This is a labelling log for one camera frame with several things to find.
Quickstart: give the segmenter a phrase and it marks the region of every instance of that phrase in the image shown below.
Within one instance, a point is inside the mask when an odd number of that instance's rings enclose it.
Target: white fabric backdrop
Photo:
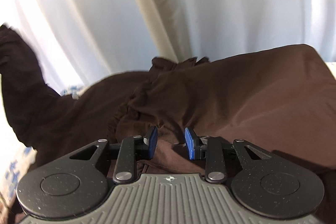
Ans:
[[[307,43],[336,61],[336,0],[0,0],[60,92],[161,55],[210,60]]]

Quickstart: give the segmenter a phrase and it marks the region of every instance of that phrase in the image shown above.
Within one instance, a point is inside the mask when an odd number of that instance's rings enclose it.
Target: metal screw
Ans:
[[[129,180],[132,177],[130,172],[119,172],[115,175],[117,180]]]
[[[210,138],[210,136],[201,136],[200,137],[203,144],[208,144],[208,139],[209,138]]]
[[[211,180],[222,180],[224,177],[225,176],[222,172],[211,172],[208,175],[208,178],[210,178]]]

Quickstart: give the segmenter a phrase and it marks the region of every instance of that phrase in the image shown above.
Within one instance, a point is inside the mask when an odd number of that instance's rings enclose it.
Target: dark brown garment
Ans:
[[[157,149],[153,160],[139,164],[143,172],[203,173],[182,146],[184,128],[191,126],[198,135],[246,139],[319,174],[326,195],[318,214],[332,223],[336,81],[312,47],[286,46],[211,63],[152,63],[149,72],[103,79],[79,100],[60,97],[44,83],[33,51],[2,26],[6,116],[18,139],[38,150],[33,168],[99,138],[121,142],[156,125]]]

